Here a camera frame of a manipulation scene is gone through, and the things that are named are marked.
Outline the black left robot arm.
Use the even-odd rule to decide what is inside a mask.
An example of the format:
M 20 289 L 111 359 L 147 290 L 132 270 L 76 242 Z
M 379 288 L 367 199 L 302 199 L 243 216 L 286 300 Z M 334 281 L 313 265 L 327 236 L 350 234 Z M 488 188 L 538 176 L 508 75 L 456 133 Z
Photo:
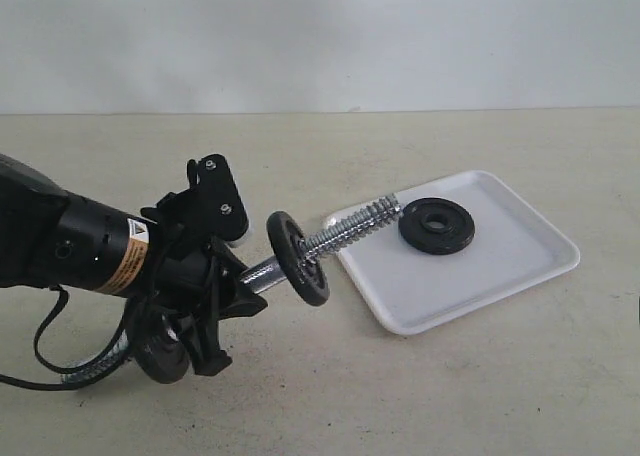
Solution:
M 162 384 L 188 370 L 216 375 L 231 362 L 219 343 L 220 322 L 266 308 L 241 281 L 245 265 L 230 249 L 249 220 L 226 159 L 190 160 L 186 174 L 185 190 L 134 215 L 2 158 L 2 286 L 54 291 L 56 311 L 72 288 L 125 302 L 101 352 L 74 366 L 52 366 L 58 389 L 93 384 L 131 360 Z

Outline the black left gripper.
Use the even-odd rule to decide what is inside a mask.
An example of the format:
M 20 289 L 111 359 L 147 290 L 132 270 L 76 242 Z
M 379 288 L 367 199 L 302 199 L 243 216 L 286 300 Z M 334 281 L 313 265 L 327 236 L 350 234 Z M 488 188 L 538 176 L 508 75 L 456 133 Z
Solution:
M 156 244 L 152 306 L 178 314 L 196 306 L 182 319 L 182 344 L 196 375 L 216 376 L 232 363 L 220 346 L 219 320 L 254 317 L 268 303 L 240 281 L 247 266 L 225 242 L 187 226 L 187 203 L 184 190 L 141 209 Z

